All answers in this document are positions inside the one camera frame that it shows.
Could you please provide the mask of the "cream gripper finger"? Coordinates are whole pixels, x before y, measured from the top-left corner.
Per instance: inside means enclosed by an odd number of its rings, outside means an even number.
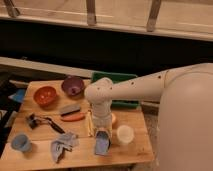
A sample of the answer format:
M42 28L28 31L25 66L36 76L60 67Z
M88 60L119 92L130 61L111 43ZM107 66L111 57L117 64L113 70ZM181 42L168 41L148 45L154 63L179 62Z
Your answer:
M97 128L93 128L93 129L92 129L92 136L93 136L94 138L96 138L97 133L98 133L98 129L97 129Z
M106 132L108 135L108 141L109 141L109 146L110 146L112 143L112 138L113 138L113 129L107 129Z

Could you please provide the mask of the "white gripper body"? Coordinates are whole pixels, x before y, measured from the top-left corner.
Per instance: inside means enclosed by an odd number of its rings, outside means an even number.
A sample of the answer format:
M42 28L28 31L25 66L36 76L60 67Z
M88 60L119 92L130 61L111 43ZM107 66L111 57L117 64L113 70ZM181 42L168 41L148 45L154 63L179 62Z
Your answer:
M109 107L92 107L93 129L97 131L112 131L112 116Z

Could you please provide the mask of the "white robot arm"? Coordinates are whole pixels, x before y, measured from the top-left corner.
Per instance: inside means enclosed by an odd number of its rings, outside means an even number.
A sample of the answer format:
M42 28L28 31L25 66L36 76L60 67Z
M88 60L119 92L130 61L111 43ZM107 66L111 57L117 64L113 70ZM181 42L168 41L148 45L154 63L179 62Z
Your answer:
M213 63L173 68L85 89L97 128L110 125L113 100L159 104L156 171L213 171Z

